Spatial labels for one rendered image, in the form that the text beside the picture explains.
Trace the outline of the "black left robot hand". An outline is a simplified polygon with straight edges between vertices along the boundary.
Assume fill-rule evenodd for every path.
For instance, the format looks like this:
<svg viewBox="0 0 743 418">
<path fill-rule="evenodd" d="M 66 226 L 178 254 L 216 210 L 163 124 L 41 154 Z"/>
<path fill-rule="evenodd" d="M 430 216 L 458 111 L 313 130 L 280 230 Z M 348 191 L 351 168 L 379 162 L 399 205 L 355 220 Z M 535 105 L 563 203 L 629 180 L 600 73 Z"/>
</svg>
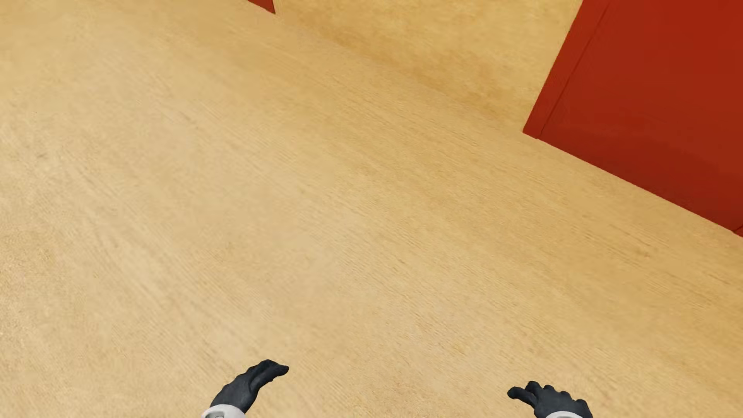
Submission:
<svg viewBox="0 0 743 418">
<path fill-rule="evenodd" d="M 265 359 L 257 365 L 249 367 L 244 373 L 235 377 L 233 381 L 224 385 L 211 402 L 210 407 L 216 404 L 231 404 L 246 413 L 257 400 L 258 392 L 274 379 L 286 375 L 290 367 L 278 362 Z"/>
</svg>

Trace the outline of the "large red cabinet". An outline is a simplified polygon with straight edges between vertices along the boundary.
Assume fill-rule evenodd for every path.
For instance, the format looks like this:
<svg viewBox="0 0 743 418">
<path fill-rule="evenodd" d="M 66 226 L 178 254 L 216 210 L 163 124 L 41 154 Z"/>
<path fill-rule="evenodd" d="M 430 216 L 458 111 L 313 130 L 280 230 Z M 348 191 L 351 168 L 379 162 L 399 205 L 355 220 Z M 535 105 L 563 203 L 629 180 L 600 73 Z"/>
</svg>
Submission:
<svg viewBox="0 0 743 418">
<path fill-rule="evenodd" d="M 523 132 L 743 236 L 743 0 L 582 0 Z"/>
</svg>

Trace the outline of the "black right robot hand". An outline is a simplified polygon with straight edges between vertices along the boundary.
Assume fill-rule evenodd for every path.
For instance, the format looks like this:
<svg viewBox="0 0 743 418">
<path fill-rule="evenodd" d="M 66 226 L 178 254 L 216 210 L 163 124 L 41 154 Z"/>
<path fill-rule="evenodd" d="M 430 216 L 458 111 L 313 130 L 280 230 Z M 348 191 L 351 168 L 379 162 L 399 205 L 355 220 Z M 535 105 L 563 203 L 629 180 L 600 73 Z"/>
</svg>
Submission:
<svg viewBox="0 0 743 418">
<path fill-rule="evenodd" d="M 583 399 L 574 399 L 567 391 L 557 391 L 551 385 L 540 385 L 529 381 L 524 387 L 512 387 L 507 396 L 533 408 L 536 418 L 545 418 L 555 411 L 569 411 L 583 418 L 593 418 L 588 403 Z"/>
</svg>

